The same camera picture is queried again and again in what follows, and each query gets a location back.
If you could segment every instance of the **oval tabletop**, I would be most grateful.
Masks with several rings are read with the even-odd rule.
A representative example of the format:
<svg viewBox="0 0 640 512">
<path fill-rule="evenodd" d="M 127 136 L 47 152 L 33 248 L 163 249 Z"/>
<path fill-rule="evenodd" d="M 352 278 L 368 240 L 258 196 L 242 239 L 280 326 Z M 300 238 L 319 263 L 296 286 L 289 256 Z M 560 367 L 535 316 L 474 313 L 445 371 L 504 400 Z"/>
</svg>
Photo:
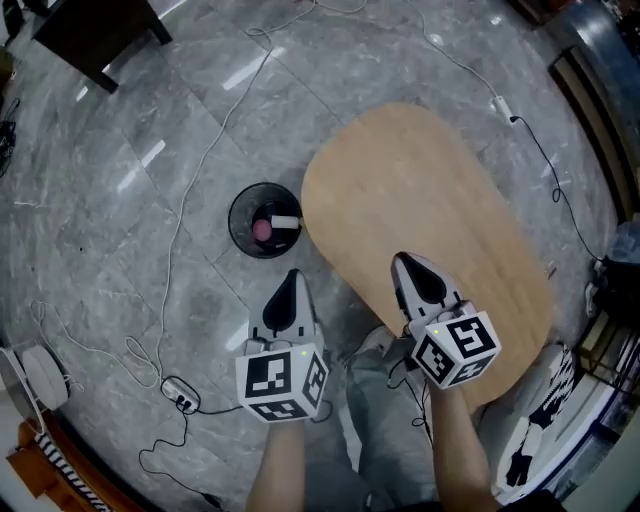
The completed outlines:
<svg viewBox="0 0 640 512">
<path fill-rule="evenodd" d="M 343 128 L 311 161 L 302 210 L 318 250 L 396 335 L 400 251 L 442 267 L 487 311 L 502 352 L 463 386 L 470 408 L 502 395 L 540 352 L 552 319 L 542 268 L 490 175 L 434 113 L 390 104 Z"/>
</svg>

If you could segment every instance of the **wall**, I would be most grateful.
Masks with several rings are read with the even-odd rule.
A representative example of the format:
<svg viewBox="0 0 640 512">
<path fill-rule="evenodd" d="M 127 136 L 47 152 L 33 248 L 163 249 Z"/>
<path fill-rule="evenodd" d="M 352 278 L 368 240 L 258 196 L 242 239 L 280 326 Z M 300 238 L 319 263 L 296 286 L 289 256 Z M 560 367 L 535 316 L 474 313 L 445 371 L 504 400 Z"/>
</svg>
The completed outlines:
<svg viewBox="0 0 640 512">
<path fill-rule="evenodd" d="M 567 512 L 623 512 L 640 493 L 640 410 L 607 457 L 562 503 Z"/>
</svg>

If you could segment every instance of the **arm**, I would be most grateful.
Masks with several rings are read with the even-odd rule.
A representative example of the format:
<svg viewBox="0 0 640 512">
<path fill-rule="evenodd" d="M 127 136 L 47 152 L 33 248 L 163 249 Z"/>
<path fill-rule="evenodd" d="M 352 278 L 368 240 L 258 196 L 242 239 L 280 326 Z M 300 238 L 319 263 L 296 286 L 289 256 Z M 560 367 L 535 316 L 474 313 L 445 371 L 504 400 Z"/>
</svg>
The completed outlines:
<svg viewBox="0 0 640 512">
<path fill-rule="evenodd" d="M 304 422 L 276 423 L 269 428 L 267 446 L 246 512 L 302 512 L 304 502 Z"/>
<path fill-rule="evenodd" d="M 460 388 L 440 390 L 429 381 L 438 496 L 446 512 L 495 512 L 489 464 Z"/>
</svg>

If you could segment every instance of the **power strip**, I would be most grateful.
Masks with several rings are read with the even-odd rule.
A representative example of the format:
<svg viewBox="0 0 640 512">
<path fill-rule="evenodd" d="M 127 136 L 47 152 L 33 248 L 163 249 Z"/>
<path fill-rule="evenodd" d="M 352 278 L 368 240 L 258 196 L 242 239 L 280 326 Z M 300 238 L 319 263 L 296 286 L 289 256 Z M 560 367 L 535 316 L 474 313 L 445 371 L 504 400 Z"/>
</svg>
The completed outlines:
<svg viewBox="0 0 640 512">
<path fill-rule="evenodd" d="M 500 112 L 503 119 L 507 124 L 513 124 L 513 113 L 507 104 L 507 100 L 504 99 L 504 96 L 495 96 L 493 98 L 493 104 L 496 107 L 496 110 Z"/>
<path fill-rule="evenodd" d="M 184 414 L 194 414 L 200 409 L 200 396 L 179 377 L 167 377 L 160 389 Z"/>
</svg>

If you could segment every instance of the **white sneaker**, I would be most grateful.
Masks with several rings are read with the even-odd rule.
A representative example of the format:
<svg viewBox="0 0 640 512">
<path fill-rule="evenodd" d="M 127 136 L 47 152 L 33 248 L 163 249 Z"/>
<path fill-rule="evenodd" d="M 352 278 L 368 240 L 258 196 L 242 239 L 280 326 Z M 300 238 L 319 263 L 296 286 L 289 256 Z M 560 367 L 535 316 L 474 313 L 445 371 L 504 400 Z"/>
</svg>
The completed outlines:
<svg viewBox="0 0 640 512">
<path fill-rule="evenodd" d="M 593 297 L 595 297 L 597 291 L 598 287 L 593 283 L 589 283 L 584 289 L 585 312 L 589 318 L 595 318 L 598 314 L 598 307 L 593 302 Z"/>
<path fill-rule="evenodd" d="M 387 329 L 386 326 L 381 325 L 380 327 L 376 327 L 369 334 L 367 334 L 364 341 L 362 342 L 362 345 L 360 345 L 360 348 L 358 348 L 358 350 L 351 354 L 347 358 L 347 361 L 352 357 L 357 356 L 358 354 L 366 352 L 367 350 L 377 350 L 378 352 L 380 352 L 382 357 L 384 357 L 387 352 L 389 352 L 391 343 L 393 343 L 393 340 L 395 339 L 396 337 L 391 333 L 389 329 Z"/>
<path fill-rule="evenodd" d="M 600 275 L 602 275 L 605 271 L 604 263 L 602 263 L 602 261 L 600 260 L 596 260 L 593 264 L 593 271 L 597 277 L 600 277 Z"/>
</svg>

